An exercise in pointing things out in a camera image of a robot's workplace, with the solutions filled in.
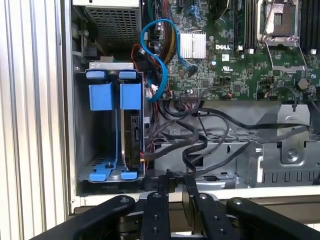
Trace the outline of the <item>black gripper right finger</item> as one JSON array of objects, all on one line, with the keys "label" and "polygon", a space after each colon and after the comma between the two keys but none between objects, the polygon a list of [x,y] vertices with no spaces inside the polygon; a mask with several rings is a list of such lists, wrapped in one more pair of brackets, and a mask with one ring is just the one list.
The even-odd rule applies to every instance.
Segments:
[{"label": "black gripper right finger", "polygon": [[209,240],[318,240],[319,231],[249,199],[233,197],[221,204],[200,193],[193,176],[183,177],[183,207],[194,231]]}]

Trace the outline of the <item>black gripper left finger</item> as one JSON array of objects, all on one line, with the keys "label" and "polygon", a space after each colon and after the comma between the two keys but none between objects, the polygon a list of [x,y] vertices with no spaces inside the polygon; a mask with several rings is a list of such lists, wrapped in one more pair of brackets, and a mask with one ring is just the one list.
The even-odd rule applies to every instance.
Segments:
[{"label": "black gripper left finger", "polygon": [[169,181],[172,173],[153,181],[157,191],[138,200],[117,195],[37,235],[36,240],[169,240]]}]

